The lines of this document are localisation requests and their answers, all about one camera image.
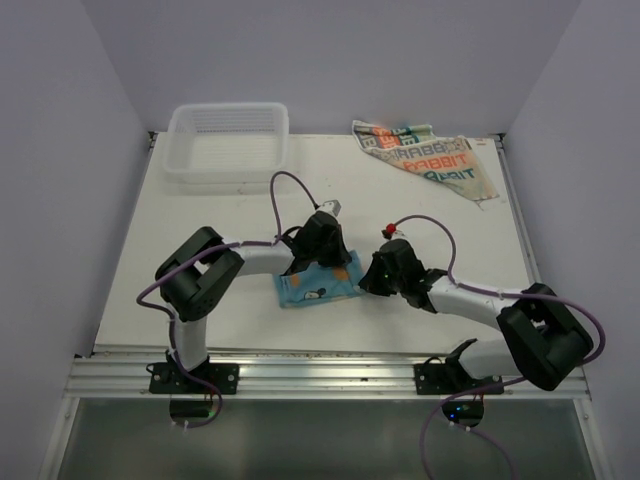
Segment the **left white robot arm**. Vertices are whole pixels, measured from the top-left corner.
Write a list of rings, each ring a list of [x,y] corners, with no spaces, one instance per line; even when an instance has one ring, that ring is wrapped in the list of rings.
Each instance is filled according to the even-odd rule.
[[[311,266],[345,267],[354,260],[337,215],[321,207],[294,232],[272,241],[229,242],[211,227],[198,229],[158,268],[159,290],[170,316],[172,379],[185,392],[208,379],[206,326],[234,280],[242,276],[289,276]]]

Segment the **blue polka dot towel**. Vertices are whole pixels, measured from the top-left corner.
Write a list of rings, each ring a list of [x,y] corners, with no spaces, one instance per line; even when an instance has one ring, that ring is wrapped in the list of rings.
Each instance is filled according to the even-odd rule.
[[[311,264],[306,270],[290,275],[273,275],[273,283],[281,308],[306,308],[362,294],[359,282],[364,276],[361,260],[355,250],[351,261],[341,267]]]

